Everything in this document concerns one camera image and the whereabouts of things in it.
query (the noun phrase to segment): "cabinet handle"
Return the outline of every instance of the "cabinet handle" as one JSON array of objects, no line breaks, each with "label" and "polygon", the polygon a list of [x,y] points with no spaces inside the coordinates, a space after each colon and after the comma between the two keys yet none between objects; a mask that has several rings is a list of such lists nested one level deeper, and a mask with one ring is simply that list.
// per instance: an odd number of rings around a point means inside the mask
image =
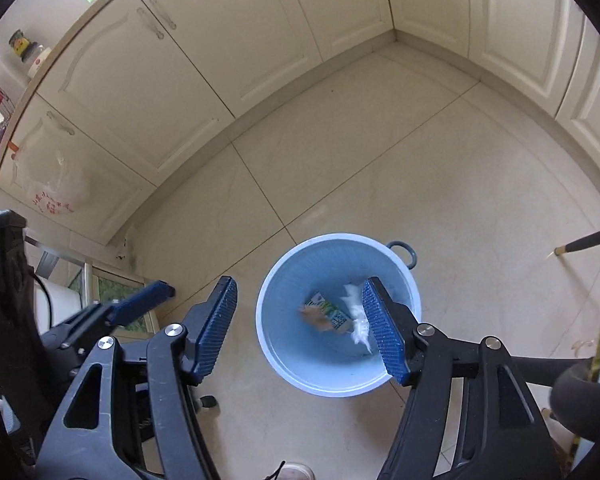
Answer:
[{"label": "cabinet handle", "polygon": [[138,16],[140,16],[140,20],[147,26],[147,28],[156,36],[158,36],[159,40],[163,40],[164,33],[160,30],[160,28],[158,28],[158,25],[155,24],[154,19],[149,16],[146,10],[144,10],[142,7],[138,7],[136,12],[138,13]]},{"label": "cabinet handle", "polygon": [[56,128],[58,128],[64,132],[67,132],[69,135],[75,135],[75,130],[73,128],[66,126],[66,124],[62,124],[60,119],[58,119],[58,117],[56,117],[56,114],[53,113],[51,110],[49,110],[46,113],[46,116],[53,121],[53,124],[56,125]]},{"label": "cabinet handle", "polygon": [[167,14],[167,11],[164,10],[162,8],[161,4],[158,3],[158,0],[149,0],[149,2],[152,4],[152,6],[154,6],[155,12],[157,12],[165,22],[167,22],[167,25],[169,25],[169,28],[171,30],[176,30],[176,28],[177,28],[176,24],[169,17],[169,15]]}]

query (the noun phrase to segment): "shoe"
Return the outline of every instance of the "shoe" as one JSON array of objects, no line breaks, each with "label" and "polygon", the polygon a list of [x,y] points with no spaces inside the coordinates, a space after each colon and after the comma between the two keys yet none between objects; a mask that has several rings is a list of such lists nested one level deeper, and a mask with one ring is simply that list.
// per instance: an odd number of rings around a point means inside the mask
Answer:
[{"label": "shoe", "polygon": [[286,462],[276,480],[315,480],[315,476],[305,465]]}]

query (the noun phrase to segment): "blue trash can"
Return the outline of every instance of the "blue trash can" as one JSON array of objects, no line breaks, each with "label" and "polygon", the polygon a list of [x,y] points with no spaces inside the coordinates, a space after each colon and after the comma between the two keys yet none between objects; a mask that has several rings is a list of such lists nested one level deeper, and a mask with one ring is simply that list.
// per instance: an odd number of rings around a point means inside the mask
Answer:
[{"label": "blue trash can", "polygon": [[346,283],[378,276],[392,299],[409,307],[419,321],[420,295],[410,268],[388,246],[359,235],[336,233],[307,240],[282,256],[269,271],[256,305],[258,341],[269,364],[293,386],[322,397],[352,397],[387,382],[376,342],[372,353],[348,334],[319,332],[299,308],[314,293],[347,311],[341,296]]}]

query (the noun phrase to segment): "tile floor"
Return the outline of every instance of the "tile floor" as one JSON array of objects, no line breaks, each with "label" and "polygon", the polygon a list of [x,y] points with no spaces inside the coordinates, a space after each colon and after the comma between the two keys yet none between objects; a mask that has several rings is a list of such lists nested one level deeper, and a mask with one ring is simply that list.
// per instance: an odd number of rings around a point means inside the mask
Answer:
[{"label": "tile floor", "polygon": [[[402,239],[418,251],[424,320],[456,338],[497,335],[513,354],[567,357],[597,335],[600,247],[549,254],[599,228],[600,195],[535,122],[394,43],[240,136],[139,226],[136,250],[143,274],[176,287],[163,324],[206,299],[218,276],[238,282],[234,320],[200,386],[220,403],[200,424],[224,480],[259,480],[282,459],[309,464],[317,480],[370,480],[408,391],[387,383],[325,399],[279,378],[254,329],[275,261],[329,232]],[[453,459],[459,387],[438,471]],[[545,406],[546,392],[534,393]]]}]

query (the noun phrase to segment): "blue gripper pad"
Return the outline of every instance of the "blue gripper pad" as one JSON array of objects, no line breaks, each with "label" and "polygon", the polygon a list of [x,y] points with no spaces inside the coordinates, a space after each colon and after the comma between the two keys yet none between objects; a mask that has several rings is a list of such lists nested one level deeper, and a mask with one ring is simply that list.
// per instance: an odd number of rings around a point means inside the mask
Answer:
[{"label": "blue gripper pad", "polygon": [[113,326],[126,326],[172,298],[175,293],[176,290],[168,283],[150,283],[132,296],[115,304],[113,312],[109,314],[109,322]]},{"label": "blue gripper pad", "polygon": [[224,342],[224,336],[229,330],[237,303],[238,285],[235,280],[229,278],[226,288],[216,300],[206,325],[196,341],[196,364],[192,375],[198,383],[201,383],[216,365],[216,359]]},{"label": "blue gripper pad", "polygon": [[371,280],[366,280],[362,288],[362,305],[387,373],[393,376],[398,384],[405,385],[410,371],[406,363],[404,339]]}]

